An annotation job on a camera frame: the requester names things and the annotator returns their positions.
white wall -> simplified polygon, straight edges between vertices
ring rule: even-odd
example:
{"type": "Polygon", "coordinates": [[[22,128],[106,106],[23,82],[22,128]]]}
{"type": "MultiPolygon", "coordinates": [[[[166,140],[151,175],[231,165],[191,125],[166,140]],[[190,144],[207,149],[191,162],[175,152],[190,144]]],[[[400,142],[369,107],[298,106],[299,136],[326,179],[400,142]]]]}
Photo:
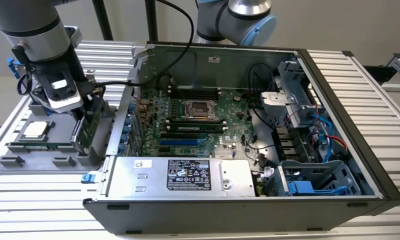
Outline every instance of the white wall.
{"type": "MultiPolygon", "coordinates": [[[[194,0],[173,0],[195,16],[194,0]]],[[[161,37],[187,41],[190,24],[169,7],[161,37]]],[[[273,0],[278,28],[267,46],[350,50],[363,64],[381,65],[400,53],[400,0],[273,0]]]]}
{"type": "MultiPolygon", "coordinates": [[[[171,0],[198,21],[195,0],[171,0]]],[[[106,0],[117,40],[149,40],[143,0],[106,0]]],[[[86,40],[102,31],[91,0],[58,7],[65,24],[81,26],[86,40]]],[[[315,50],[351,50],[363,64],[385,64],[400,52],[400,0],[273,0],[279,24],[267,46],[315,50]]],[[[186,42],[186,17],[158,2],[159,37],[186,42]]],[[[11,47],[0,32],[0,75],[8,75],[11,47]]]]}

warning label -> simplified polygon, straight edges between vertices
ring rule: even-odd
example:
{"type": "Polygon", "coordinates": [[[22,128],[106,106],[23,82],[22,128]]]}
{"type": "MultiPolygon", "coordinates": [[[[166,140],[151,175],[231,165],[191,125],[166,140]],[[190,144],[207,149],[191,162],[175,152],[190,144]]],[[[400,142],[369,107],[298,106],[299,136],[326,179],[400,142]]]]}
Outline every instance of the warning label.
{"type": "Polygon", "coordinates": [[[167,166],[167,189],[175,191],[210,191],[210,160],[170,160],[167,166]]]}

blue tab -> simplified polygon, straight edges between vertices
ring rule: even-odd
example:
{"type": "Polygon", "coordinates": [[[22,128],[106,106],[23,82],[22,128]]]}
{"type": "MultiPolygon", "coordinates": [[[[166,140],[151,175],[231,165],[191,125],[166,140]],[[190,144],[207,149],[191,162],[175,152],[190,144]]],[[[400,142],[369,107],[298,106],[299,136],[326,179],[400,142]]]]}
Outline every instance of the blue tab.
{"type": "Polygon", "coordinates": [[[82,176],[82,183],[83,184],[94,184],[95,183],[95,176],[94,174],[83,174],[82,176]]]}

